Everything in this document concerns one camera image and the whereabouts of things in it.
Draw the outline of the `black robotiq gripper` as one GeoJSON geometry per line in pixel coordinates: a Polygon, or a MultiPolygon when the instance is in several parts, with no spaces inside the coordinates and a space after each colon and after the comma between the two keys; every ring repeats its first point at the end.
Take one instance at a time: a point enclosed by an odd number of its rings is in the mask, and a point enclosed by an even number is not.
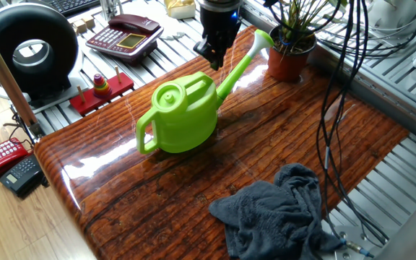
{"type": "Polygon", "coordinates": [[[203,26],[202,40],[193,50],[210,59],[210,67],[218,71],[223,67],[228,48],[235,40],[241,25],[242,2],[199,2],[200,22],[203,26]]]}

